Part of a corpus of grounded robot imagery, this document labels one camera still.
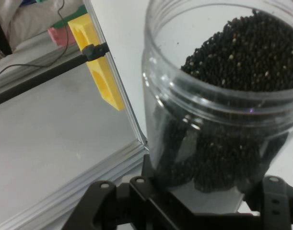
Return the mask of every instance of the yellow 3d printed part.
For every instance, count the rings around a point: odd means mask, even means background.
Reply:
[[[94,44],[95,46],[99,44],[98,36],[89,14],[70,21],[69,26],[80,50],[83,50],[89,44]],[[117,110],[122,110],[124,108],[122,97],[106,57],[89,61],[87,62],[87,66],[102,98]]]

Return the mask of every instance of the bolt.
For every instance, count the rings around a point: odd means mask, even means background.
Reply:
[[[270,177],[269,180],[271,180],[272,182],[278,182],[279,179],[277,177]]]
[[[108,188],[110,185],[107,183],[103,183],[100,185],[101,188]]]
[[[143,178],[139,178],[139,179],[136,180],[136,182],[138,182],[138,183],[144,183],[145,180]]]

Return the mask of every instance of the screw hole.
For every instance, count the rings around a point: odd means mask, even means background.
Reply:
[[[136,180],[136,182],[138,182],[138,183],[144,183],[145,180],[144,180],[143,178],[138,178],[138,179]]]
[[[279,215],[279,214],[280,214],[280,212],[279,212],[279,211],[277,211],[277,210],[272,210],[272,214],[273,214],[273,215]]]
[[[272,182],[278,182],[280,181],[278,178],[276,177],[270,177],[269,180],[271,180]]]
[[[100,185],[101,188],[108,188],[110,185],[107,183],[103,183]]]
[[[280,203],[280,201],[279,201],[279,200],[276,200],[276,199],[273,199],[273,200],[272,200],[272,203],[278,205],[278,204]]]

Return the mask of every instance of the black seeds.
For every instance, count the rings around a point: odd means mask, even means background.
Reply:
[[[194,63],[207,62],[207,65],[192,66],[187,60],[181,69],[188,74],[203,72],[198,76],[192,75],[201,81],[222,88],[254,92],[293,88],[293,84],[289,84],[293,82],[293,29],[268,14],[259,12],[250,17],[233,19],[223,32],[216,33],[197,50],[199,52],[190,59]],[[218,64],[219,68],[210,68]],[[257,82],[256,73],[267,77],[281,71],[286,72],[279,79],[259,78],[259,87],[252,87],[251,82]],[[229,81],[226,73],[231,81],[234,75],[239,76],[239,81],[232,85],[222,84],[223,79]],[[276,87],[280,79],[287,82],[285,88]]]
[[[253,11],[250,17],[229,21],[223,32],[217,32],[195,49],[181,69],[196,79],[227,89],[253,92],[291,89],[293,30],[278,19]],[[197,190],[205,193],[234,186],[245,192],[263,178],[288,137],[286,130],[293,125],[278,130],[249,127],[244,121],[243,126],[232,126],[191,114],[171,100],[161,101],[164,108],[156,107],[154,114],[158,130],[150,133],[157,133],[152,148],[158,157],[156,176],[167,187],[192,181]],[[184,122],[187,115],[191,120]],[[224,114],[230,121],[243,119],[240,116]]]

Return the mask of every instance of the black plastic mount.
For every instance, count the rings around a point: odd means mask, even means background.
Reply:
[[[105,56],[105,54],[108,52],[109,47],[106,42],[97,46],[90,44],[82,50],[82,54],[87,57],[88,61],[94,61],[98,58],[101,58]]]
[[[290,230],[293,224],[293,187],[267,176],[245,201],[251,214],[194,214],[169,192],[155,186],[150,159],[144,156],[142,176],[116,187],[99,181],[86,191],[63,230],[115,230],[131,223],[137,230]]]

